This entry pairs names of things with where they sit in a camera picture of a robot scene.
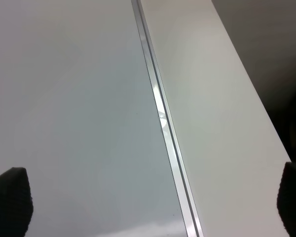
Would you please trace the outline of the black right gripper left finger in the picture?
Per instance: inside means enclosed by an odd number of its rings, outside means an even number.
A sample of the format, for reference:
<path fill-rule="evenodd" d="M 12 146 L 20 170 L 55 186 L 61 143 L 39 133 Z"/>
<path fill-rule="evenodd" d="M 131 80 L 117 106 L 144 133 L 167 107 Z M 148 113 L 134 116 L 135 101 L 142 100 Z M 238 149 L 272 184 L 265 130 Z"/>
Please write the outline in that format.
<path fill-rule="evenodd" d="M 13 167 L 0 175 L 0 237 L 24 237 L 34 206 L 27 171 Z"/>

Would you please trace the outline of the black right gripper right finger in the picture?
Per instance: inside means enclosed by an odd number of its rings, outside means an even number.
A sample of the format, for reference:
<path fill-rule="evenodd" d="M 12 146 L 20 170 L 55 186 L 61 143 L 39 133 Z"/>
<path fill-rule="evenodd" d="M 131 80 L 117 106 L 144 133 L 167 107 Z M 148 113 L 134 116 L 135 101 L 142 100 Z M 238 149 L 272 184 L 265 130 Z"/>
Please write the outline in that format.
<path fill-rule="evenodd" d="M 285 164 L 277 196 L 277 209 L 284 228 L 296 237 L 296 163 Z"/>

